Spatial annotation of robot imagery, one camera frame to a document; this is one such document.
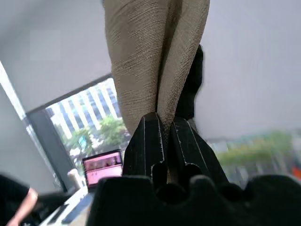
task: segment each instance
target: black sleeve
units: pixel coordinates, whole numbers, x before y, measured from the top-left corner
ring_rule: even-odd
[[[29,188],[0,174],[0,193],[12,201],[22,201],[28,194]]]

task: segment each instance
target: pink screen display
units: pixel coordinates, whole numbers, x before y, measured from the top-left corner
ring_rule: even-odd
[[[84,161],[88,186],[102,178],[120,177],[122,164],[119,153],[112,153]]]

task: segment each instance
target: textured cloth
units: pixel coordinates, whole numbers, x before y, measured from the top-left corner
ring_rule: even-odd
[[[105,30],[118,102],[133,134],[158,112],[165,135],[200,43],[209,0],[106,0]]]

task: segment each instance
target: person's arm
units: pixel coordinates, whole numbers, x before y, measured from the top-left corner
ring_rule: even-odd
[[[21,222],[25,219],[25,217],[27,217],[27,215],[31,212],[31,210],[35,206],[37,199],[38,199],[37,192],[32,188],[29,188],[26,197],[23,199],[15,215],[7,223],[7,226],[20,225]]]

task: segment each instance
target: laptop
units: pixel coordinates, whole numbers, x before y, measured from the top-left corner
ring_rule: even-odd
[[[100,179],[120,177],[122,175],[122,158],[120,150],[93,155],[82,160],[88,194],[80,200],[77,206],[62,221],[71,223],[93,201],[97,184]]]
[[[122,174],[122,158],[119,149],[84,158],[82,163],[89,194],[96,191],[100,179],[120,177]]]

